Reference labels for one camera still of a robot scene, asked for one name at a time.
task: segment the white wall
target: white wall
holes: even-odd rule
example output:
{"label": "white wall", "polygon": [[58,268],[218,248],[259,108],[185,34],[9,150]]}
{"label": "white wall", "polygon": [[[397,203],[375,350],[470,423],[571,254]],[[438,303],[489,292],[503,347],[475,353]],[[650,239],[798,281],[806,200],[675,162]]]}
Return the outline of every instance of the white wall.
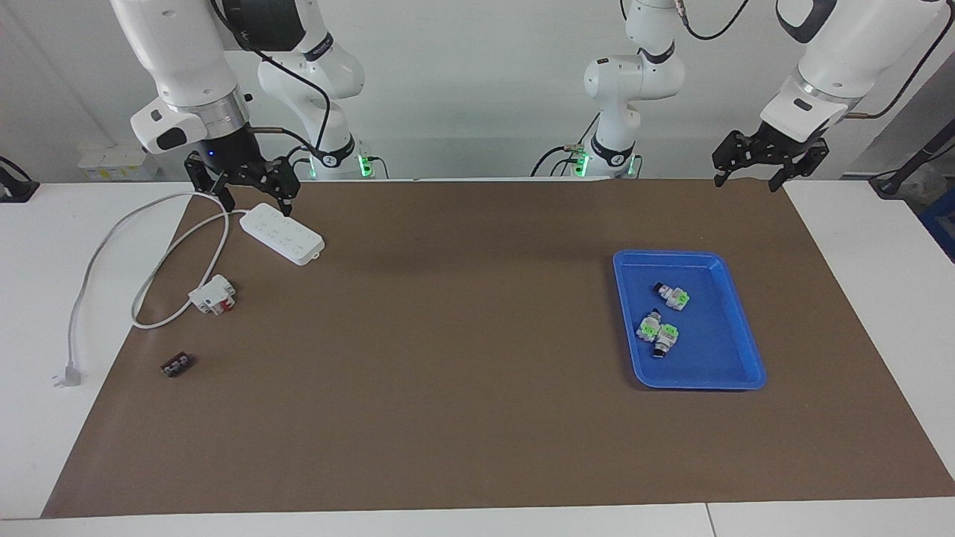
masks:
{"label": "white wall", "polygon": [[[737,5],[690,2],[693,25],[700,32],[718,28]],[[0,11],[0,151],[41,181],[78,181],[78,145],[104,138],[136,143],[128,117],[155,96],[155,88],[109,2],[0,0],[4,6],[16,20]],[[596,113],[583,89],[587,63],[633,52],[611,0],[322,0],[322,7],[336,40],[361,59],[368,75],[365,92],[343,103],[352,129],[388,159],[396,177],[529,173],[544,150],[576,141]],[[18,23],[22,29],[15,32]],[[61,76],[58,90],[29,68],[22,42],[30,38]],[[919,50],[892,69],[860,109],[887,102],[930,40],[924,36]],[[755,129],[759,111],[801,48],[775,23],[770,0],[753,2],[715,42],[681,35],[677,46],[688,66],[686,86],[677,97],[641,105],[638,151],[647,157],[645,176],[708,177],[712,149],[733,128]],[[950,37],[915,87],[953,49]],[[256,95],[255,124],[303,130],[259,90],[255,57],[230,53],[229,59],[244,90]],[[64,95],[82,106],[68,105]],[[95,121],[75,110],[83,107]],[[817,177],[841,175],[889,119],[833,129],[827,138],[834,153]],[[281,139],[264,143],[267,156],[289,146]],[[182,156],[162,159],[179,177]]]}

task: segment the black terminal block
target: black terminal block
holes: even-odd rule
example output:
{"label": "black terminal block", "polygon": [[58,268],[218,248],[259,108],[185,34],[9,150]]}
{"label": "black terminal block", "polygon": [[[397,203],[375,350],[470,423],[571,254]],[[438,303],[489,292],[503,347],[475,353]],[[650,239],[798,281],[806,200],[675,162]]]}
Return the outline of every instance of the black terminal block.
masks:
{"label": "black terminal block", "polygon": [[166,363],[162,364],[162,373],[170,378],[182,375],[195,362],[189,354],[179,353]]}

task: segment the white table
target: white table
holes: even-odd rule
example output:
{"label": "white table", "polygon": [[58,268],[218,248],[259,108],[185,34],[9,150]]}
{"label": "white table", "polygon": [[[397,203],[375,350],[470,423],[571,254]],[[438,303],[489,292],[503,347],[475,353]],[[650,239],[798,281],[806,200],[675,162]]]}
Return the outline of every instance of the white table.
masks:
{"label": "white table", "polygon": [[[79,324],[84,382],[54,389],[82,272],[123,214],[184,183],[44,185],[0,205],[0,517],[39,516],[130,328],[129,304],[186,199],[131,223],[95,268]],[[955,469],[955,266],[901,202],[865,183],[786,189],[938,450]],[[951,535],[955,499],[7,520],[6,535]]]}

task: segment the black cable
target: black cable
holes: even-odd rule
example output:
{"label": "black cable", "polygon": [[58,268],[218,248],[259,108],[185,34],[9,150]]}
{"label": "black cable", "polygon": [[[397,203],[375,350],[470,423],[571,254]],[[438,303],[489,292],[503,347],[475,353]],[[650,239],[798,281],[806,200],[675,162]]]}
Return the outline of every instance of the black cable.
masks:
{"label": "black cable", "polygon": [[16,162],[11,161],[10,159],[8,159],[8,158],[6,158],[6,157],[4,157],[4,156],[2,156],[2,155],[0,155],[0,162],[6,164],[6,165],[9,166],[11,169],[13,169],[13,171],[15,171],[16,173],[22,175],[22,176],[24,177],[24,179],[26,179],[26,180],[29,181],[30,183],[33,182],[33,179],[31,179],[30,176],[27,175],[27,172],[23,171],[23,168],[21,168],[20,166],[16,165]]}
{"label": "black cable", "polygon": [[287,159],[290,159],[291,156],[294,155],[295,152],[297,151],[308,151],[312,155],[315,155],[316,153],[318,153],[315,147],[312,144],[308,143],[308,140],[302,138],[301,136],[299,136],[298,134],[292,131],[289,131],[285,127],[249,127],[249,131],[255,134],[281,134],[281,135],[286,135],[288,137],[292,137],[298,140],[301,143],[301,145],[289,151],[288,154],[286,155]]}
{"label": "black cable", "polygon": [[739,9],[736,10],[736,14],[732,16],[732,19],[730,19],[730,22],[726,23],[726,26],[723,27],[723,30],[720,30],[719,32],[714,33],[713,35],[700,35],[699,33],[695,32],[693,28],[690,27],[690,17],[687,15],[686,6],[684,6],[684,8],[682,9],[680,18],[683,20],[683,26],[687,28],[687,32],[689,32],[690,35],[699,39],[700,41],[712,41],[713,39],[719,37],[720,35],[723,35],[730,28],[732,28],[732,25],[736,23],[736,19],[739,18],[739,15],[743,14],[743,10],[746,9],[746,6],[749,3],[750,3],[750,0],[743,0],[743,3],[739,5]]}
{"label": "black cable", "polygon": [[[587,125],[586,130],[584,130],[584,133],[581,134],[581,139],[580,139],[580,140],[577,140],[577,145],[581,145],[582,143],[584,143],[584,139],[587,138],[587,134],[590,133],[590,129],[594,128],[594,125],[597,124],[597,119],[598,119],[599,117],[600,117],[600,112],[598,112],[597,115],[594,116],[594,119],[592,119],[592,120],[590,121],[590,124]],[[567,164],[565,164],[565,165],[563,166],[563,170],[561,170],[561,177],[563,177],[563,174],[565,174],[565,173],[567,173]]]}
{"label": "black cable", "polygon": [[557,173],[557,167],[560,166],[561,164],[563,164],[563,169],[566,170],[568,164],[573,164],[576,161],[577,159],[564,159],[562,161],[558,161],[556,164],[554,164],[554,167],[550,170],[550,177],[555,177],[554,174]]}
{"label": "black cable", "polygon": [[564,148],[563,145],[558,145],[557,147],[555,147],[555,148],[553,148],[553,149],[547,151],[546,153],[544,153],[544,154],[543,154],[543,157],[541,157],[541,159],[538,161],[538,163],[535,164],[535,166],[534,166],[534,171],[531,172],[530,177],[535,177],[535,176],[537,176],[537,171],[538,171],[539,169],[541,169],[541,165],[543,164],[544,161],[547,160],[547,157],[550,157],[550,156],[553,155],[554,153],[560,153],[561,151],[566,151],[566,149]]}
{"label": "black cable", "polygon": [[939,151],[939,152],[936,153],[935,155],[932,155],[932,158],[929,159],[929,160],[927,160],[927,161],[925,161],[925,163],[929,163],[929,162],[932,162],[932,161],[936,161],[936,160],[938,160],[938,159],[944,157],[945,154],[948,153],[949,151],[951,151],[953,148],[955,148],[955,143],[949,145],[947,149],[945,149],[945,150],[943,150],[943,151]]}
{"label": "black cable", "polygon": [[640,159],[640,166],[637,168],[637,175],[633,179],[640,179],[640,172],[644,171],[644,156],[635,155],[634,159]]}
{"label": "black cable", "polygon": [[308,147],[306,147],[306,146],[304,146],[304,145],[298,145],[298,146],[296,146],[296,147],[293,147],[291,151],[289,151],[288,153],[286,153],[286,160],[287,160],[287,161],[291,160],[292,155],[298,153],[299,151],[308,151]]}
{"label": "black cable", "polygon": [[925,62],[928,61],[928,58],[931,57],[932,53],[935,52],[935,49],[938,48],[939,44],[942,43],[942,40],[948,34],[948,31],[951,30],[952,23],[955,23],[955,0],[945,0],[945,3],[948,4],[948,22],[945,23],[944,28],[942,28],[942,32],[939,33],[939,36],[935,38],[935,41],[932,42],[932,46],[928,47],[928,50],[925,51],[925,55],[922,56],[921,60],[919,60],[918,65],[915,66],[915,70],[912,71],[912,74],[908,76],[908,79],[902,85],[902,88],[896,94],[895,98],[892,99],[892,102],[889,102],[888,106],[883,108],[882,111],[878,112],[877,114],[853,113],[846,116],[847,119],[878,119],[888,114],[889,110],[892,110],[895,105],[899,103],[899,99],[905,95],[905,90],[907,90],[909,85],[912,84],[912,81],[915,80],[916,76],[918,76],[919,71],[922,70]]}
{"label": "black cable", "polygon": [[391,179],[391,178],[392,178],[392,174],[388,172],[388,163],[385,162],[384,159],[382,159],[381,157],[368,157],[368,160],[369,160],[370,162],[375,162],[375,161],[381,162],[381,165],[384,166],[384,168],[385,168],[385,179]]}
{"label": "black cable", "polygon": [[[949,151],[951,151],[952,149],[955,149],[955,143],[952,143],[951,145],[949,145],[947,149],[945,149],[945,150],[943,150],[943,151],[939,151],[939,152],[936,153],[935,155],[932,155],[932,157],[931,157],[930,159],[928,159],[927,161],[925,161],[925,164],[928,164],[929,162],[936,161],[936,160],[938,160],[938,159],[944,157],[945,154],[948,153]],[[870,177],[867,179],[867,181],[872,181],[872,180],[878,179],[878,178],[880,178],[880,177],[885,177],[885,176],[887,176],[887,175],[892,175],[892,174],[898,172],[899,170],[901,170],[901,168],[896,168],[896,169],[894,169],[894,170],[889,170],[889,171],[887,171],[887,172],[882,172],[882,173],[880,173],[880,174],[876,174],[876,175],[870,176]]]}
{"label": "black cable", "polygon": [[262,52],[256,47],[253,47],[252,44],[248,42],[248,39],[246,39],[241,32],[238,32],[235,29],[235,27],[232,26],[232,24],[228,21],[228,19],[225,18],[225,15],[223,15],[223,11],[219,8],[219,4],[216,2],[216,0],[209,0],[209,4],[212,5],[212,11],[216,13],[216,16],[223,23],[223,26],[225,26],[225,28],[229,30],[230,33],[232,33],[232,36],[235,37],[235,40],[238,41],[240,45],[245,47],[247,50],[253,52],[255,55],[259,56],[262,59],[262,61],[271,64],[273,67],[275,67],[279,71],[282,71],[286,75],[289,75],[292,78],[295,78],[296,80],[302,82],[303,84],[307,85],[309,88],[315,90],[316,92],[322,95],[322,98],[325,100],[325,113],[322,117],[322,128],[319,129],[318,131],[318,140],[315,141],[315,147],[321,147],[322,138],[325,137],[325,129],[326,127],[329,126],[329,114],[331,114],[331,98],[329,97],[328,92],[326,92],[325,90],[323,90],[321,87],[311,82],[310,80],[303,78],[299,75],[296,75],[289,68],[287,68],[286,66],[272,59],[272,57],[269,56],[268,54]]}

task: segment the power cord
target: power cord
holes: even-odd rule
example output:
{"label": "power cord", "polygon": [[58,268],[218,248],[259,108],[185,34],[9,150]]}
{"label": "power cord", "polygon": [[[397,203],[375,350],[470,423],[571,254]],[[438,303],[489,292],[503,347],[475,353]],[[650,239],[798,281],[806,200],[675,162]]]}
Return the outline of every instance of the power cord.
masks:
{"label": "power cord", "polygon": [[[597,124],[597,119],[599,118],[600,118],[600,112],[598,112],[597,115],[594,116],[594,119],[590,121],[590,124],[587,125],[587,128],[584,130],[584,133],[581,134],[581,139],[577,140],[577,145],[582,145],[584,143],[584,139],[586,139],[587,135],[590,134],[590,129],[594,128],[594,125]],[[573,161],[564,163],[563,169],[561,170],[561,177],[563,177],[563,174],[567,173],[567,165],[572,163]]]}
{"label": "power cord", "polygon": [[730,28],[732,28],[732,25],[736,23],[736,19],[739,18],[739,15],[743,14],[743,10],[746,9],[747,5],[749,5],[750,0],[743,0],[743,3],[740,4],[739,9],[736,10],[736,14],[732,16],[732,19],[730,19],[730,22],[726,23],[726,26],[723,27],[723,30],[720,30],[719,32],[714,33],[712,35],[700,35],[696,31],[694,31],[693,28],[690,26],[690,17],[687,15],[687,6],[684,4],[684,1],[675,0],[675,3],[676,3],[676,12],[677,14],[680,15],[680,20],[683,21],[683,26],[687,28],[687,32],[689,32],[690,35],[699,39],[700,41],[712,41],[713,39],[716,39],[720,35],[723,35]]}
{"label": "power cord", "polygon": [[385,168],[385,179],[391,179],[391,178],[392,178],[392,174],[390,174],[390,173],[388,172],[388,163],[385,162],[384,159],[382,159],[381,157],[368,157],[368,161],[369,161],[369,162],[375,162],[375,161],[381,162],[381,165],[384,166],[384,168]]}
{"label": "power cord", "polygon": [[908,90],[908,87],[912,84],[912,81],[915,80],[916,76],[918,76],[919,71],[922,70],[925,62],[928,61],[928,58],[931,57],[932,53],[935,52],[935,49],[937,49],[942,43],[942,40],[945,39],[948,31],[951,30],[952,23],[955,23],[955,0],[945,0],[945,3],[948,4],[948,22],[945,23],[944,28],[942,28],[942,32],[939,33],[939,36],[935,38],[935,41],[932,42],[932,45],[928,47],[927,51],[925,51],[925,55],[922,56],[921,60],[919,60],[919,63],[915,66],[915,70],[913,70],[912,74],[908,76],[908,79],[902,85],[902,88],[896,94],[895,98],[893,98],[892,101],[889,102],[888,106],[883,108],[881,112],[876,114],[852,112],[846,115],[846,119],[878,119],[882,116],[885,116],[890,110],[895,108],[895,105],[898,104],[902,96],[905,95],[905,91]]}
{"label": "power cord", "polygon": [[[932,155],[931,158],[929,158],[927,161],[925,161],[925,163],[928,164],[929,162],[937,161],[938,159],[944,157],[945,154],[947,154],[947,153],[948,153],[949,151],[951,151],[952,149],[955,149],[955,143],[952,143],[952,144],[949,145],[946,149],[944,149],[944,150],[942,150],[942,151],[939,151],[939,152],[936,153],[935,155]],[[898,172],[898,171],[900,171],[900,170],[902,170],[902,169],[901,169],[901,168],[896,168],[896,169],[894,169],[894,170],[889,170],[889,171],[887,171],[887,172],[882,172],[882,173],[880,173],[880,174],[876,174],[876,175],[870,176],[870,177],[869,177],[868,179],[866,179],[866,180],[867,180],[867,181],[872,181],[872,180],[878,179],[878,178],[880,178],[880,177],[885,177],[885,176],[887,176],[887,175],[892,175],[892,174],[894,174],[894,173],[896,173],[896,172]]]}
{"label": "power cord", "polygon": [[223,15],[223,11],[222,9],[220,9],[219,3],[216,0],[209,0],[209,4],[212,6],[212,11],[216,13],[216,17],[218,17],[219,21],[223,23],[223,26],[225,26],[225,28],[229,30],[229,33],[231,33],[232,36],[235,38],[235,40],[239,42],[239,44],[242,45],[246,50],[254,53],[255,55],[259,56],[262,59],[262,61],[271,64],[272,67],[278,69],[279,71],[282,71],[283,73],[291,76],[292,78],[295,78],[296,80],[302,82],[303,84],[307,85],[309,88],[315,90],[316,92],[322,95],[322,99],[325,100],[325,113],[322,116],[322,128],[319,129],[318,131],[318,140],[315,141],[315,147],[321,147],[322,139],[325,137],[325,129],[326,127],[329,126],[329,114],[331,114],[331,98],[329,97],[328,92],[326,92],[320,86],[308,80],[307,78],[303,78],[293,73],[289,68],[275,61],[274,59],[272,59],[271,56],[262,52],[257,47],[253,47],[252,44],[249,43],[248,39],[246,39],[241,32],[237,31],[235,27],[232,26],[232,23],[230,23],[228,19],[225,18],[225,15]]}
{"label": "power cord", "polygon": [[573,164],[576,161],[577,161],[576,159],[564,159],[562,161],[558,161],[556,164],[554,164],[554,167],[551,168],[550,177],[557,177],[554,174],[557,173],[557,167],[560,166],[561,164],[563,164],[563,169],[566,170],[568,164]]}
{"label": "power cord", "polygon": [[640,179],[640,172],[644,171],[644,156],[643,155],[634,155],[634,159],[640,159],[640,165],[637,167],[637,174],[633,179]]}
{"label": "power cord", "polygon": [[[146,205],[143,205],[142,207],[133,210],[126,216],[119,219],[119,222],[113,225],[109,233],[106,234],[106,237],[104,237],[103,240],[96,247],[96,250],[93,253],[93,257],[90,258],[90,262],[89,264],[87,264],[86,271],[83,274],[83,283],[80,286],[79,294],[77,295],[76,300],[73,303],[73,309],[70,311],[70,325],[67,330],[66,368],[64,369],[61,375],[57,376],[57,381],[56,381],[57,386],[77,386],[80,383],[80,374],[78,369],[76,368],[76,359],[75,359],[76,357],[76,344],[75,344],[76,321],[79,317],[80,304],[83,301],[83,297],[86,296],[86,289],[89,287],[89,284],[90,284],[90,275],[93,272],[93,266],[96,263],[96,259],[99,258],[99,254],[106,247],[106,244],[109,243],[110,239],[112,239],[113,236],[116,235],[116,233],[133,217],[135,217],[136,215],[138,215],[139,213],[141,213],[142,211],[150,207],[156,206],[158,204],[167,202],[175,198],[181,198],[183,196],[205,198],[213,202],[214,204],[216,204],[216,206],[219,208],[221,212],[193,226],[191,229],[186,231],[181,237],[179,237],[179,239],[173,242],[173,244],[170,245],[168,249],[166,249],[166,252],[162,255],[162,259],[159,260],[159,263],[152,270],[152,272],[150,272],[149,277],[146,278],[146,281],[143,282],[142,286],[139,288],[139,291],[136,293],[136,297],[133,300],[133,305],[130,308],[130,315],[133,319],[133,326],[143,330],[151,330],[154,328],[159,328],[161,326],[165,326],[171,323],[172,321],[176,320],[177,318],[180,317],[180,315],[182,315],[186,310],[188,310],[190,302],[187,300],[186,303],[178,311],[173,313],[168,318],[160,321],[159,323],[146,325],[146,324],[140,323],[137,320],[139,309],[141,308],[142,297],[145,295],[146,290],[149,289],[149,286],[153,283],[153,279],[156,277],[157,272],[159,272],[159,268],[162,267],[162,264],[166,261],[166,259],[173,252],[173,250],[175,250],[176,247],[178,247],[186,238],[188,238],[190,235],[192,235],[201,227],[206,226],[207,224],[214,222],[222,217],[225,217],[224,226],[223,226],[223,236],[221,240],[219,241],[219,246],[216,248],[216,251],[212,256],[212,260],[209,262],[208,268],[206,269],[205,273],[202,275],[202,279],[200,280],[198,287],[202,287],[208,281],[209,275],[212,274],[212,270],[215,268],[216,263],[219,261],[220,255],[223,253],[223,248],[225,247],[225,241],[226,239],[228,239],[228,233],[229,233],[229,219],[228,219],[229,213],[225,210],[225,207],[223,206],[222,202],[219,201],[218,198],[215,198],[213,196],[210,196],[202,192],[178,192],[176,194],[163,196],[162,198],[154,200]],[[246,212],[248,211],[236,210],[236,211],[233,211],[233,214],[235,213],[242,214]]]}
{"label": "power cord", "polygon": [[573,147],[572,147],[572,146],[569,146],[569,145],[558,145],[557,147],[554,147],[553,149],[548,150],[546,153],[543,154],[543,156],[542,156],[541,159],[538,161],[538,163],[535,164],[534,170],[531,172],[530,177],[536,177],[536,176],[537,176],[537,172],[538,172],[539,169],[541,169],[541,165],[542,165],[542,164],[544,163],[544,161],[546,161],[547,158],[550,157],[551,155],[553,155],[553,154],[555,154],[555,153],[560,153],[561,151],[566,152],[566,153],[570,153],[570,152],[573,151],[573,150],[574,150]]}
{"label": "power cord", "polygon": [[277,134],[277,135],[286,135],[288,137],[295,138],[298,140],[300,145],[295,146],[291,151],[286,154],[286,160],[292,158],[292,155],[299,151],[308,151],[311,155],[314,155],[316,158],[321,158],[322,156],[318,154],[318,150],[314,145],[308,143],[308,140],[302,138],[298,134],[286,129],[285,127],[249,127],[248,132],[252,134]]}

